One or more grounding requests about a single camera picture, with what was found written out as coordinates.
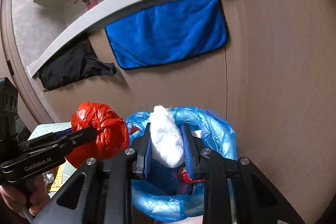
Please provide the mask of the person's left hand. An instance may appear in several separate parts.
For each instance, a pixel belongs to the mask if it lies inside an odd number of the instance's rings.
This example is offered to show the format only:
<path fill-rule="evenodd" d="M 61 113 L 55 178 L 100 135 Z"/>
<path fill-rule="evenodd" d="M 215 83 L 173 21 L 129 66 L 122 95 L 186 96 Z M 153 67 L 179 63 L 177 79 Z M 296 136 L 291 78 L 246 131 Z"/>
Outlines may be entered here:
<path fill-rule="evenodd" d="M 30 196 L 32 206 L 30 214 L 36 216 L 49 202 L 50 196 L 46 192 L 46 184 L 42 175 L 36 176 L 34 180 L 35 191 Z M 21 217 L 25 218 L 23 208 L 26 207 L 25 195 L 12 185 L 1 185 L 1 196 L 6 205 Z"/>

